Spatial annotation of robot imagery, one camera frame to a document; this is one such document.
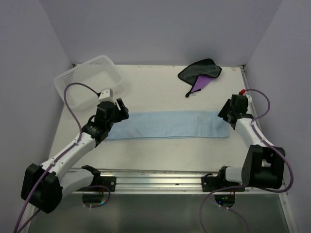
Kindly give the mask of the light blue towel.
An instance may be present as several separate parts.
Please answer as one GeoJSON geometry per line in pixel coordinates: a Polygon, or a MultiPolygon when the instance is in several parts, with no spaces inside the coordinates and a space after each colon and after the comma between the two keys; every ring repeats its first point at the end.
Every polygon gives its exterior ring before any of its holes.
{"type": "Polygon", "coordinates": [[[228,124],[215,111],[130,112],[114,124],[108,140],[227,138],[228,124]]]}

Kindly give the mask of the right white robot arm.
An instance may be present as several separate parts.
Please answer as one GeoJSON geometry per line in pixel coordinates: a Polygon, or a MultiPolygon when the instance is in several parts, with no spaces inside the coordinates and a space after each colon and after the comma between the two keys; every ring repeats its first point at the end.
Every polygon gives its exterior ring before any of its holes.
{"type": "Polygon", "coordinates": [[[258,128],[248,111],[249,99],[234,94],[227,100],[218,114],[229,123],[243,139],[248,148],[242,167],[224,166],[218,171],[216,184],[221,190],[228,190],[233,184],[257,188],[279,189],[282,186],[285,156],[283,148],[274,147],[258,128]]]}

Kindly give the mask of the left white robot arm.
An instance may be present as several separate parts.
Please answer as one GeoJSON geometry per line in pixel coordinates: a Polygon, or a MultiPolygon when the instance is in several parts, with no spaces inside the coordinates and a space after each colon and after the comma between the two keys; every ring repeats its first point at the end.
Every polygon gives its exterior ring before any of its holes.
{"type": "Polygon", "coordinates": [[[103,191],[99,170],[85,165],[69,170],[107,137],[115,123],[129,118],[122,99],[102,101],[77,137],[53,158],[40,165],[31,164],[24,175],[21,198],[48,214],[65,196],[82,188],[103,191]]]}

